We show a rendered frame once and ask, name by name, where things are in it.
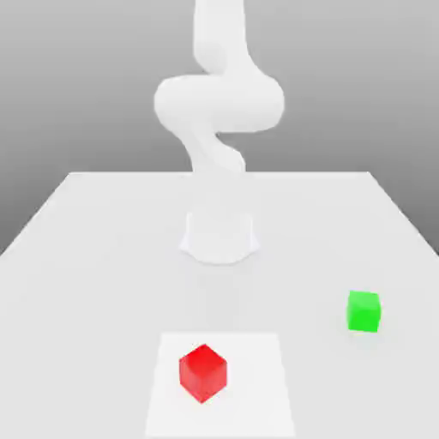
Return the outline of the small red cube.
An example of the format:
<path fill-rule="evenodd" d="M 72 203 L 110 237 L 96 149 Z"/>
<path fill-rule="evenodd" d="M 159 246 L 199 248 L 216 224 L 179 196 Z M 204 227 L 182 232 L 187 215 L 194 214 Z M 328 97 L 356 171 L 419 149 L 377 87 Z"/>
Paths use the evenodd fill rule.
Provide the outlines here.
<path fill-rule="evenodd" d="M 180 385 L 202 404 L 227 385 L 227 362 L 203 344 L 178 360 L 178 375 Z"/>

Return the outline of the small green cube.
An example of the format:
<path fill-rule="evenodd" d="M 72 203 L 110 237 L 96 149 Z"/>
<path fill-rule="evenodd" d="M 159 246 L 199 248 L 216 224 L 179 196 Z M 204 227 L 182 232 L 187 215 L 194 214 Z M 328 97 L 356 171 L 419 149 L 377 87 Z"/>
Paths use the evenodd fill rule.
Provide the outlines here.
<path fill-rule="evenodd" d="M 376 333 L 382 315 L 379 295 L 375 292 L 350 291 L 346 306 L 349 330 Z"/>

